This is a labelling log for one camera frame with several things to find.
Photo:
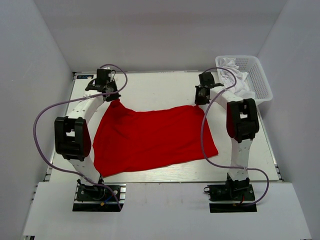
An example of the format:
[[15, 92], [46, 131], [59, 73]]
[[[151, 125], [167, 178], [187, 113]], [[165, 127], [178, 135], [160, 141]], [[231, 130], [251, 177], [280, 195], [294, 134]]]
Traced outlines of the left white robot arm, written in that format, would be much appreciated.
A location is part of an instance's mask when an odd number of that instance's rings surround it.
[[84, 99], [64, 117], [54, 121], [55, 151], [66, 159], [80, 174], [80, 183], [89, 186], [88, 193], [99, 200], [105, 196], [106, 187], [101, 184], [101, 174], [90, 157], [92, 141], [88, 123], [104, 102], [118, 99], [118, 87], [114, 80], [115, 70], [99, 68], [96, 78], [84, 91]]

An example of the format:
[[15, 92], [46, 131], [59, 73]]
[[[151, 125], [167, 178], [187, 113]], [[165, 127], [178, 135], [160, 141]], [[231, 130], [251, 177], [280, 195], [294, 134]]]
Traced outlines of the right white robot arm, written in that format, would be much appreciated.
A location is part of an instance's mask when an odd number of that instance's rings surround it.
[[241, 183], [249, 180], [248, 165], [250, 148], [260, 129], [256, 102], [252, 98], [241, 98], [221, 83], [216, 83], [211, 72], [198, 75], [199, 85], [194, 103], [198, 106], [217, 103], [226, 110], [226, 131], [231, 138], [231, 161], [227, 179], [232, 183], [225, 188], [226, 195], [236, 200], [244, 193]]

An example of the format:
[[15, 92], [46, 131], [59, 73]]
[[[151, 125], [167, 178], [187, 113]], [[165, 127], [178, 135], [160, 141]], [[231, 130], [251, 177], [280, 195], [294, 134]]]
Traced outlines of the red t shirt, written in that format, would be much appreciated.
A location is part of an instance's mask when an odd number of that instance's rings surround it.
[[197, 105], [134, 111], [110, 103], [93, 140], [94, 167], [103, 177], [215, 157], [204, 111]]

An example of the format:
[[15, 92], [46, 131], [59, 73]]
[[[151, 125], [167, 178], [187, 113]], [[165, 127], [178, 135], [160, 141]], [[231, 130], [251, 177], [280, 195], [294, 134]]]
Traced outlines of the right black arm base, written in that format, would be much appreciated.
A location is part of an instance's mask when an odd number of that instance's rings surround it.
[[210, 213], [256, 213], [257, 206], [250, 179], [233, 181], [228, 178], [224, 184], [211, 184], [203, 192], [209, 196]]

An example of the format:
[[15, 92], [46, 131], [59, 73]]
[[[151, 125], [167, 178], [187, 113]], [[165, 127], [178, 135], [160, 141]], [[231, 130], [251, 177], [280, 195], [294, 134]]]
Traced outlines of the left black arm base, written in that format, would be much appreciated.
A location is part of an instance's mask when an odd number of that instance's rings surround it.
[[108, 188], [84, 185], [77, 180], [73, 201], [73, 212], [118, 213], [125, 203], [126, 184], [111, 183]]

